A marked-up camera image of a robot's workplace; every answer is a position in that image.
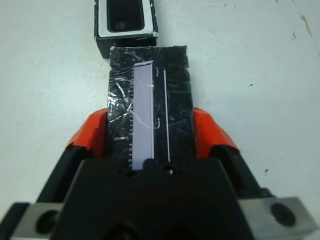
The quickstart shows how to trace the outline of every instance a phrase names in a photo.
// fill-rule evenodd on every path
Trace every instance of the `white surface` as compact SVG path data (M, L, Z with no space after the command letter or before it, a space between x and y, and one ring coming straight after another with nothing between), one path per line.
M229 133L261 186L300 197L320 223L320 1L294 1L155 7L159 44L188 46L194 106ZM0 216L36 199L71 136L106 107L93 20L90 0L0 0Z
M152 22L152 14L150 8L150 0L142 0L144 27L138 31L110 32L108 30L108 13L107 0L98 2L98 32L100 37L126 36L133 34L152 34L154 32L154 24Z

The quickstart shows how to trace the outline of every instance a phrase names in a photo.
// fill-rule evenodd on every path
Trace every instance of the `circular hole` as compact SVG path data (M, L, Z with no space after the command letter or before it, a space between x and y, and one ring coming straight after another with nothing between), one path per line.
M175 175L177 173L177 170L174 166L172 166L171 164L166 165L164 167L164 172L170 176Z
M115 29L117 29L117 30L122 30L122 29L124 29L124 28L126 27L126 23L125 23L124 21L122 21L122 20L116 21L116 22L114 23L114 27L115 27Z
M138 175L137 171L128 171L125 176L127 176L128 178L132 178Z
M43 213L35 224L35 230L39 234L49 234L56 223L59 212L57 210L48 210Z
M283 204L273 204L271 206L271 213L275 220L283 226L292 227L296 224L296 217L294 213Z
M113 227L105 237L105 240L138 240L136 233L125 225Z

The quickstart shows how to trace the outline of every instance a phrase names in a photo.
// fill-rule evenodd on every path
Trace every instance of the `metal plate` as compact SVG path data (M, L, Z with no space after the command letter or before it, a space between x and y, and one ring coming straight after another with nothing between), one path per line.
M36 223L39 217L49 210L61 211L63 207L62 203L46 203L46 202L37 202L33 205L30 205L25 211L23 217L21 218L20 223L16 227L14 233L10 240L46 240L49 239L51 233L40 234L36 231Z
M238 201L256 240L298 240L318 229L306 208L297 197L256 198ZM295 215L295 225L283 226L271 213L274 204L282 204Z

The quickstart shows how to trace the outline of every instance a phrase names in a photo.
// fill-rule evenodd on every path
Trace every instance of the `scratch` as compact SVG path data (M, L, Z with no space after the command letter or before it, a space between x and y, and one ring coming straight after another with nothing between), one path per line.
M309 24L308 24L307 18L306 18L304 15L301 14L301 11L300 11L300 9L298 8L295 0L292 0L292 2L294 3L297 12L298 12L299 15L300 15L300 18L304 21L305 27L306 27L306 29L308 30L308 32L309 32L309 34L310 34L310 36L311 36L311 39L312 39L313 45L314 45L314 47L315 47L315 49L316 49L317 55L318 55L319 58L320 58L320 51L319 51L319 48L318 48L318 46L317 46L317 44L316 44L316 41L314 40L314 37L312 36L312 33L311 33L310 28L309 28Z
M306 27L306 29L308 30L310 36L312 37L312 33L311 33L310 28L309 28L309 24L308 24L308 21L307 21L305 15L301 15L301 14L300 14L300 18L304 21L305 27Z
M295 40L296 38L297 38L296 33L293 32L293 33L292 33L292 38L291 38L291 40Z

